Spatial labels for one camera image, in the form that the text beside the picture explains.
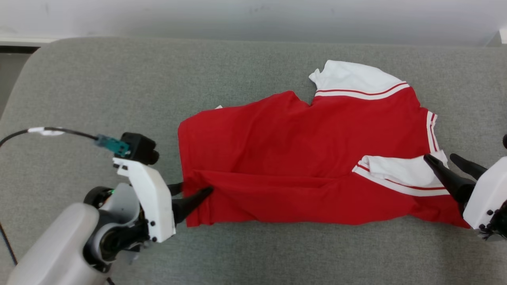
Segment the sleeve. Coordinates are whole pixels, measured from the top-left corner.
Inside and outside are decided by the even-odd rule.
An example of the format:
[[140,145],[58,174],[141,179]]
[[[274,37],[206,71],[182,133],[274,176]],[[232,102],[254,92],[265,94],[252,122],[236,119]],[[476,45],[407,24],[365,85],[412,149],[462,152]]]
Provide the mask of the sleeve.
[[[199,170],[249,173],[267,167],[277,168],[276,164],[269,163],[264,168],[259,167],[266,164],[264,139],[285,126],[287,113],[307,107],[306,102],[287,91],[244,106],[203,111],[184,120],[178,128],[184,195],[191,196],[199,189],[215,186],[203,179]],[[208,203],[197,208],[187,218],[187,225],[211,223],[209,215],[200,214],[209,212],[208,208]]]
[[[444,151],[432,155],[447,167]],[[377,184],[412,196],[449,195],[423,156],[402,159],[365,155],[352,171]]]
[[409,87],[407,82],[378,68],[334,60],[328,60],[322,72],[316,69],[309,78],[317,86],[315,96],[350,96],[374,100]]
[[338,179],[204,170],[196,175],[214,192],[189,216],[189,227],[244,221],[359,225],[406,215],[467,227],[450,195],[407,195],[356,173]]

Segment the gray fabric surface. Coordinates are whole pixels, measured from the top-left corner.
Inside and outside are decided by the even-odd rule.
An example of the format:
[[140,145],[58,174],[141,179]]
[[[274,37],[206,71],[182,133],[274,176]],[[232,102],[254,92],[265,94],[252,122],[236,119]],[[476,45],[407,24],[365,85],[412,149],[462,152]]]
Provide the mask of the gray fabric surface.
[[0,117],[29,54],[0,53]]
[[[64,126],[158,143],[156,168],[181,179],[176,130],[219,104],[245,104],[292,89],[310,101],[308,75],[327,59],[381,68],[411,84],[439,115],[447,154],[485,166],[506,153],[507,50],[147,39],[70,39],[28,61],[0,120],[0,135]],[[0,151],[0,218],[21,257],[70,203],[122,181],[111,154],[90,141],[25,135]],[[507,243],[412,217],[362,226],[261,224],[177,228],[178,234],[121,262],[131,284],[503,284]],[[0,246],[0,282],[12,270]]]

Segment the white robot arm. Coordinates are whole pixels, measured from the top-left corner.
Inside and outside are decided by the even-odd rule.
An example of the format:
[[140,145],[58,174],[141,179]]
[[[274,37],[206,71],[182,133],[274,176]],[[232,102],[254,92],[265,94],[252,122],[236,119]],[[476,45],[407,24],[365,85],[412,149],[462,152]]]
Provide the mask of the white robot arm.
[[[507,135],[503,139],[507,148]],[[430,154],[424,156],[437,178],[458,202],[463,219],[487,241],[507,239],[507,157],[500,158],[489,169],[457,154],[450,159],[477,182],[447,169]]]
[[119,251],[138,252],[146,242],[164,242],[211,194],[209,187],[173,199],[182,185],[166,185],[158,171],[145,165],[158,159],[155,143],[133,133],[125,133],[121,141],[128,142],[120,144],[126,155],[113,158],[113,166],[131,185],[96,187],[84,203],[66,208],[17,264],[8,285],[112,283],[111,266]]

